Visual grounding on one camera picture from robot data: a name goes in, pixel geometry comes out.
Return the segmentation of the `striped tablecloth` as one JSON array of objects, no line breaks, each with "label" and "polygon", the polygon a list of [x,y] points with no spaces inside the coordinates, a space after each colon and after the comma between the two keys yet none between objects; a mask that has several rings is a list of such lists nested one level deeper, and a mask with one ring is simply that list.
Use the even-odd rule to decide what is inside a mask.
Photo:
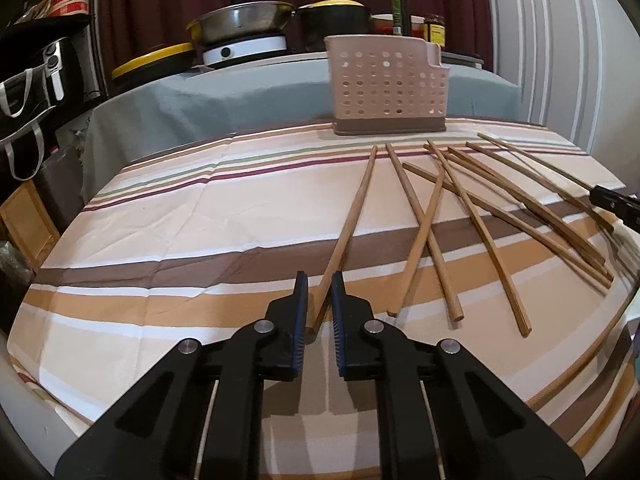
[{"label": "striped tablecloth", "polygon": [[585,201],[586,190],[480,139],[509,142],[592,185],[612,172],[558,134],[533,126],[456,119],[436,136],[348,138],[328,126],[252,133],[198,144],[124,168],[93,197],[43,263],[1,344],[1,391],[20,405],[13,426],[43,466],[65,449],[179,340],[209,344],[264,315],[298,272],[316,290],[366,170],[378,154],[343,263],[347,291],[384,318],[418,222],[385,145],[423,169],[410,181],[422,204],[438,168],[426,144],[455,148],[518,185],[604,255],[602,289],[557,257],[558,234],[469,171],[458,179],[526,221],[522,232],[485,216],[532,330],[522,335],[486,247],[461,200],[443,192],[433,224],[464,313],[450,321],[433,261],[424,257],[395,324],[415,340],[454,338],[582,458],[596,466],[638,391],[629,310],[639,287],[636,234],[606,234],[580,208],[524,174],[465,146],[513,160]]}]

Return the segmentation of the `white cabinet doors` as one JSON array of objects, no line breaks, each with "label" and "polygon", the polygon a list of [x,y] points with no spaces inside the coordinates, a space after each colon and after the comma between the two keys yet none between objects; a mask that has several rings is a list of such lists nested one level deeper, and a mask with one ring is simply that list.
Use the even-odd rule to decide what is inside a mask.
[{"label": "white cabinet doors", "polygon": [[617,0],[490,0],[494,69],[526,120],[639,186],[639,35]]}]

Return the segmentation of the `grey cutting board tray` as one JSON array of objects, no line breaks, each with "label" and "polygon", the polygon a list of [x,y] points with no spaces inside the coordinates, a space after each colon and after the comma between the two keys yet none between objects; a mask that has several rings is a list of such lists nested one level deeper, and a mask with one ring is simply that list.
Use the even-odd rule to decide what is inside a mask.
[{"label": "grey cutting board tray", "polygon": [[484,61],[481,58],[447,51],[442,51],[442,62],[449,65],[468,66],[478,70],[484,67]]}]

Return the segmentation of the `wooden board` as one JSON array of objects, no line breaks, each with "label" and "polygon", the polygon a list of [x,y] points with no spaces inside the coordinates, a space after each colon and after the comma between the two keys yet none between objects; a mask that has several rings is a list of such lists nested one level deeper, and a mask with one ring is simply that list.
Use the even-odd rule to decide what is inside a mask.
[{"label": "wooden board", "polygon": [[24,182],[2,203],[1,219],[12,243],[38,272],[58,244],[60,233],[32,181]]}]

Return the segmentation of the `yellow label sauce jar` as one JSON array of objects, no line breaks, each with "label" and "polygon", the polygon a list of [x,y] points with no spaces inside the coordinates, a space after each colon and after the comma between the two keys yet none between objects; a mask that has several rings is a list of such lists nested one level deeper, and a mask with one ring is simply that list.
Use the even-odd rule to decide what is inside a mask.
[{"label": "yellow label sauce jar", "polygon": [[428,14],[424,18],[424,39],[437,44],[442,50],[446,47],[445,19],[438,14]]}]

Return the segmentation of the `perforated white utensil caddy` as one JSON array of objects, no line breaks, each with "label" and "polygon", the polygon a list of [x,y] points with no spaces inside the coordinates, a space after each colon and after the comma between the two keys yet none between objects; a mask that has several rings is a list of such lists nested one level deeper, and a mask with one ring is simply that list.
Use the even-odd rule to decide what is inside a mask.
[{"label": "perforated white utensil caddy", "polygon": [[438,44],[382,35],[326,37],[333,129],[340,136],[446,129],[449,70]]}]

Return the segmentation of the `white bowl red contents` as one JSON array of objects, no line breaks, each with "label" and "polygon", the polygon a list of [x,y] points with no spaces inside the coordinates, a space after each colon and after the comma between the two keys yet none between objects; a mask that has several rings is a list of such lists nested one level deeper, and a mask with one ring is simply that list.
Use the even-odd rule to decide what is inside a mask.
[{"label": "white bowl red contents", "polygon": [[[372,30],[378,35],[393,35],[394,20],[392,14],[373,14]],[[424,36],[425,18],[423,16],[411,15],[411,36]]]}]

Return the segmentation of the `dark olive oil bottle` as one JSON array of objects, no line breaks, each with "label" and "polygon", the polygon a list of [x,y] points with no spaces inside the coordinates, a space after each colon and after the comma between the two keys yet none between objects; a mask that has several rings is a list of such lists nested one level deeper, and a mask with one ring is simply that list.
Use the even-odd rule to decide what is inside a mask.
[{"label": "dark olive oil bottle", "polygon": [[410,26],[406,18],[405,0],[390,0],[392,2],[393,34],[406,36],[410,32]]}]

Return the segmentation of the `grey-blue table cover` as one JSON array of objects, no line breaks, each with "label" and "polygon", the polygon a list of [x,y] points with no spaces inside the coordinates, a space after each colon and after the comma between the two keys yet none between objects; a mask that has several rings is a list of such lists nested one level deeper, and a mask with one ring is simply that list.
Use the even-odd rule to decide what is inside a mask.
[{"label": "grey-blue table cover", "polygon": [[296,54],[222,70],[191,70],[109,99],[91,114],[85,202],[133,162],[232,136],[333,118],[329,61]]}]

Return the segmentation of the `black pot yellow lid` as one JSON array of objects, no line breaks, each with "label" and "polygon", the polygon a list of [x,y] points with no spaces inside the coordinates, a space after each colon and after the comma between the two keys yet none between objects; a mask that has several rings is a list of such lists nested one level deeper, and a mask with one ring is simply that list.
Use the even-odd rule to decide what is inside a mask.
[{"label": "black pot yellow lid", "polygon": [[323,51],[329,36],[367,35],[372,28],[371,12],[355,0],[321,0],[296,9],[300,36],[308,52]]}]

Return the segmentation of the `flat yellow-rimmed black pan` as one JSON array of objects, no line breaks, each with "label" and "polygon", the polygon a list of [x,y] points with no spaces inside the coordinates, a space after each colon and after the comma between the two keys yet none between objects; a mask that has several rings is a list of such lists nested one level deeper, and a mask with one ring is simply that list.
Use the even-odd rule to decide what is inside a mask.
[{"label": "flat yellow-rimmed black pan", "polygon": [[182,73],[190,70],[195,55],[196,50],[190,42],[159,48],[114,68],[112,81],[121,82],[150,75],[160,78]]}]

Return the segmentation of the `black air fryer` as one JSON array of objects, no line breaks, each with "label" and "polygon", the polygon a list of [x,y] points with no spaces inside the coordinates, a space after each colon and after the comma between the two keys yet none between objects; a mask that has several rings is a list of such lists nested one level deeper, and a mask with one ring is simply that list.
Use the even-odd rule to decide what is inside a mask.
[{"label": "black air fryer", "polygon": [[104,98],[93,69],[70,38],[61,37],[35,47],[34,60],[42,66],[49,105],[75,106]]}]

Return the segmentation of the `white induction cooker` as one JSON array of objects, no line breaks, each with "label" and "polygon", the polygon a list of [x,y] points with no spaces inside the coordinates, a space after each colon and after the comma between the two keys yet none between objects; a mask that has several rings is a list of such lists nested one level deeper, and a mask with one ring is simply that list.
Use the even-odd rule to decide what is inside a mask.
[{"label": "white induction cooker", "polygon": [[210,48],[203,52],[203,62],[209,67],[224,67],[234,63],[244,63],[254,58],[280,55],[288,50],[285,36],[265,36],[240,39]]}]

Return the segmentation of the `steel wok with lid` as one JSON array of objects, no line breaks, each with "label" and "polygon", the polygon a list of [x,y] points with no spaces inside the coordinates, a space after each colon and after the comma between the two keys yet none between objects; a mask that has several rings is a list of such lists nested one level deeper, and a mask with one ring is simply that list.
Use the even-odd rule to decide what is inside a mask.
[{"label": "steel wok with lid", "polygon": [[275,32],[291,21],[296,6],[283,1],[256,0],[235,3],[205,13],[186,25],[194,44],[208,46]]}]

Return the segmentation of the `red white checked tin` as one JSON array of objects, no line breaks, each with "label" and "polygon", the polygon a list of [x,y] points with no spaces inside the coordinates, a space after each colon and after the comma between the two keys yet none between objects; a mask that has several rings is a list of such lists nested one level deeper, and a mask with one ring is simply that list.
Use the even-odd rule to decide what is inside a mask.
[{"label": "red white checked tin", "polygon": [[89,0],[51,0],[48,16],[59,18],[65,15],[88,13]]}]

